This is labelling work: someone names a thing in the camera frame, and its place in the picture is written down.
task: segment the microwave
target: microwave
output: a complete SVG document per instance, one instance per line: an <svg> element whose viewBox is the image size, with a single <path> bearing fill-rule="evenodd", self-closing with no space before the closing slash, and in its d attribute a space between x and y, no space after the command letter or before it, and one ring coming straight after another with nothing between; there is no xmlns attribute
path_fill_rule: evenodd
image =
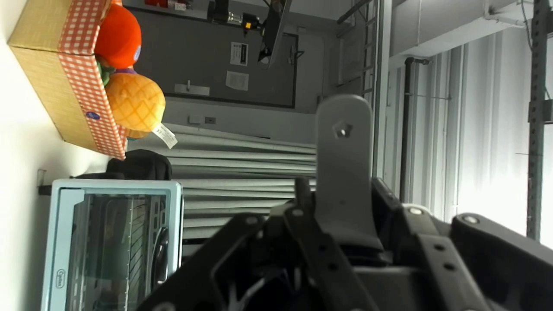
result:
<svg viewBox="0 0 553 311"><path fill-rule="evenodd" d="M41 311L136 310L178 270L181 220L176 182L53 182Z"/></svg>

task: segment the red checkered cloth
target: red checkered cloth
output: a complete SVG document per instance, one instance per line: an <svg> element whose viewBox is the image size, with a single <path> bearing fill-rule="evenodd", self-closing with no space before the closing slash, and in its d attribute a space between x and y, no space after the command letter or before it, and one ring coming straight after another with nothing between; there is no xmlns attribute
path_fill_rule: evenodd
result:
<svg viewBox="0 0 553 311"><path fill-rule="evenodd" d="M102 154L124 159L126 135L115 125L98 75L93 47L107 0L72 0L58 42L58 59Z"/></svg>

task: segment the yellow fruit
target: yellow fruit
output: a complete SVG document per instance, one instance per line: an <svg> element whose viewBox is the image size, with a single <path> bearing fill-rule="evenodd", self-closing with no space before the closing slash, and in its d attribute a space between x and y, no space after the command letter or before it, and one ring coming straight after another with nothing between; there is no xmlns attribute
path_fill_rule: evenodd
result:
<svg viewBox="0 0 553 311"><path fill-rule="evenodd" d="M117 73L105 87L110 111L127 137L140 139L148 135L162 120L165 97L155 82L133 75Z"/></svg>

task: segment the wicker basket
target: wicker basket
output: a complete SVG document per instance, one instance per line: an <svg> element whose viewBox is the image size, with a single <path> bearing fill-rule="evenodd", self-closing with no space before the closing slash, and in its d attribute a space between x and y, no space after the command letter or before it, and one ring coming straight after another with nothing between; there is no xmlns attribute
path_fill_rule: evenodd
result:
<svg viewBox="0 0 553 311"><path fill-rule="evenodd" d="M8 45L62 140L124 159L93 47L108 0L27 0Z"/></svg>

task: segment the metal frame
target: metal frame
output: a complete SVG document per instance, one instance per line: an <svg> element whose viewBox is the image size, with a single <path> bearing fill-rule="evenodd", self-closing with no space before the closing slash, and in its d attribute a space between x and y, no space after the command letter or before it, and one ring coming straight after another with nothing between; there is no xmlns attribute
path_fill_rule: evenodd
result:
<svg viewBox="0 0 553 311"><path fill-rule="evenodd" d="M540 201L542 201L542 151L544 151L544 95L546 95L546 54L547 21L551 16L547 0L534 0L532 19L532 85L528 107L528 183L527 183L527 237L540 237Z"/></svg>

